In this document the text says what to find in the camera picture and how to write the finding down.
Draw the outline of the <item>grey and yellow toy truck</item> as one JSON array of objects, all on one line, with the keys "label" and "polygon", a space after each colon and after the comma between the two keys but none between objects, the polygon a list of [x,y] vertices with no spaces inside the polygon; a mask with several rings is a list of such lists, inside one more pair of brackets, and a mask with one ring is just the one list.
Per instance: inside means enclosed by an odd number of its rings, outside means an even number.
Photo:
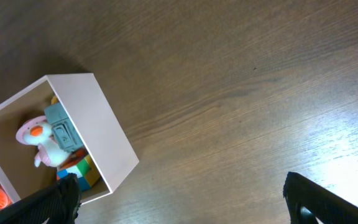
[{"label": "grey and yellow toy truck", "polygon": [[52,126],[54,140],[60,149],[66,152],[74,152],[84,146],[73,123],[56,96],[52,97],[51,105],[44,109],[44,113],[47,122]]}]

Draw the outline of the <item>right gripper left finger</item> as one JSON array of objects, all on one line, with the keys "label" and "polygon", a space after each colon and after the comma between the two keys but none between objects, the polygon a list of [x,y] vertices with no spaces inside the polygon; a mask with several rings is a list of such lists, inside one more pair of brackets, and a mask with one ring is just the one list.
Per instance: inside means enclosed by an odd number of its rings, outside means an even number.
[{"label": "right gripper left finger", "polygon": [[0,211],[0,224],[74,224],[81,206],[75,174],[69,174]]}]

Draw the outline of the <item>multicoloured puzzle cube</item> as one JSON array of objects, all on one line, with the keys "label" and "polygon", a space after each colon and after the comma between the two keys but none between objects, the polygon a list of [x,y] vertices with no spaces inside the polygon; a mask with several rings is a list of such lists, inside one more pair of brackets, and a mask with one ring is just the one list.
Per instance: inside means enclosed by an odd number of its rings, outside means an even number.
[{"label": "multicoloured puzzle cube", "polygon": [[77,157],[69,163],[57,169],[57,180],[75,174],[82,191],[89,190],[101,177],[95,163],[89,154],[83,157]]}]

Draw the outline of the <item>white duck toy pink hat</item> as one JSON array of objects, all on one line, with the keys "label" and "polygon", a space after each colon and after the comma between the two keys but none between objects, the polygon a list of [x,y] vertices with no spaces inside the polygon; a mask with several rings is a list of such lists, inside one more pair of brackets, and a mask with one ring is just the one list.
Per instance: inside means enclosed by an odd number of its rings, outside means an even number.
[{"label": "white duck toy pink hat", "polygon": [[59,167],[70,156],[54,140],[52,126],[46,116],[38,116],[26,121],[16,132],[16,140],[21,144],[36,146],[38,152],[34,157],[34,166],[41,163],[49,167]]}]

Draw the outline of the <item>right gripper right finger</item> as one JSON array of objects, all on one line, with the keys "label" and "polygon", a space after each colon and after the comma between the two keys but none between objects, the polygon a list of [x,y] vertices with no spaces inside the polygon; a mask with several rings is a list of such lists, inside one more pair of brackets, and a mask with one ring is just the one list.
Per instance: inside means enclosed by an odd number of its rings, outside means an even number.
[{"label": "right gripper right finger", "polygon": [[358,224],[358,207],[296,172],[283,186],[291,224]]}]

